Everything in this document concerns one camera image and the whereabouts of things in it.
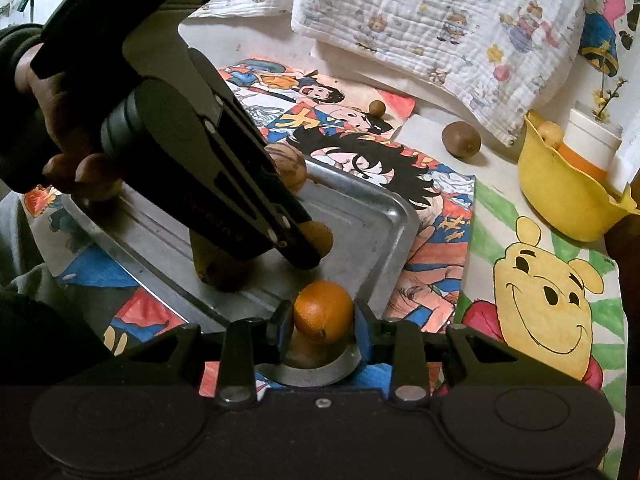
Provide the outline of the person's left hand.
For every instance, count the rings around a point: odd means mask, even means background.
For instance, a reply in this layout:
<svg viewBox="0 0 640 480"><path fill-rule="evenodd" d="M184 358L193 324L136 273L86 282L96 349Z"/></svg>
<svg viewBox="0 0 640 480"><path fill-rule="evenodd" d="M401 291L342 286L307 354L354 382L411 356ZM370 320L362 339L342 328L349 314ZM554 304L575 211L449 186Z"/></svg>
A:
<svg viewBox="0 0 640 480"><path fill-rule="evenodd" d="M106 200L122 186L100 144L108 91L87 74L38 77L32 61L41 48L35 44L23 54L14 76L17 91L37 105L44 131L58 149L43 165L41 175L61 192Z"/></svg>

